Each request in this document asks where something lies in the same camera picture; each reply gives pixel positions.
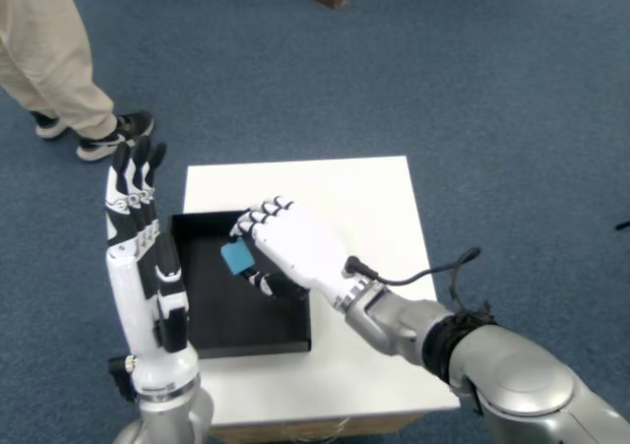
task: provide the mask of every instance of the person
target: person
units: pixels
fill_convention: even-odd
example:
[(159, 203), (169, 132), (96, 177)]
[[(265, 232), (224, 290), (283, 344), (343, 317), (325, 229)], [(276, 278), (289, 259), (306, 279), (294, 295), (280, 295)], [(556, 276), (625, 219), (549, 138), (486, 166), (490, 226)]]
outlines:
[(85, 27), (73, 0), (0, 0), (0, 85), (30, 111), (45, 140), (71, 128), (77, 155), (103, 159), (119, 144), (149, 135), (147, 111), (115, 116), (93, 81)]

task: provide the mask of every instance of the robot forearm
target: robot forearm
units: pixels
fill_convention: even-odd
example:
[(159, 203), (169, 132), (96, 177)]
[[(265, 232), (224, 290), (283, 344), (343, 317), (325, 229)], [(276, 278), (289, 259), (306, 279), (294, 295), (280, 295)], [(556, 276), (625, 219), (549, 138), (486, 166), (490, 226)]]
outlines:
[(621, 444), (630, 424), (535, 343), (435, 301), (373, 283), (346, 322), (375, 349), (421, 365), (469, 399), (501, 444)]

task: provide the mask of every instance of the black sneaker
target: black sneaker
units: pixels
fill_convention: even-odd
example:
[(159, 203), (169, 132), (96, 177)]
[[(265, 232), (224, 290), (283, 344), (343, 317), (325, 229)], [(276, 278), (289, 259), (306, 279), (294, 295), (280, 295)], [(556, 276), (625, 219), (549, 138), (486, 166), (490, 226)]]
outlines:
[(82, 138), (77, 148), (79, 159), (95, 161), (110, 156), (116, 152), (119, 144), (134, 147), (134, 139), (148, 136), (154, 129), (154, 117), (147, 111), (134, 112), (118, 116), (118, 124), (114, 132), (102, 139)]
[(32, 111), (31, 114), (32, 117), (35, 118), (35, 122), (37, 124), (35, 126), (35, 134), (37, 134), (41, 139), (52, 141), (53, 139), (61, 136), (61, 134), (68, 129), (68, 126), (66, 126), (58, 117), (52, 118), (44, 116), (40, 112), (35, 111)]

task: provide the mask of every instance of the black tray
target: black tray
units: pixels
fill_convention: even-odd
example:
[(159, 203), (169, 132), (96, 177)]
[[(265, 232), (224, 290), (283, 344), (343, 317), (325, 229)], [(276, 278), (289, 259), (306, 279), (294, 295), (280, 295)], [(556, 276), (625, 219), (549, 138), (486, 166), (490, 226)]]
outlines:
[[(270, 298), (240, 276), (221, 256), (229, 230), (242, 212), (176, 215), (170, 218), (188, 302), (189, 339), (202, 358), (311, 350), (308, 296)], [(246, 241), (256, 268), (278, 270)]]

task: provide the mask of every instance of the blue object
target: blue object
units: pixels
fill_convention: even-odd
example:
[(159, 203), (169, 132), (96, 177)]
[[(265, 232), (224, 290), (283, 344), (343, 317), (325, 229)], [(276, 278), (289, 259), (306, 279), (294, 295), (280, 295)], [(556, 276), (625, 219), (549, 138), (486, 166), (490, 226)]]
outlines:
[(238, 275), (244, 270), (253, 267), (255, 263), (254, 257), (243, 239), (224, 245), (220, 249), (220, 254), (233, 275)]

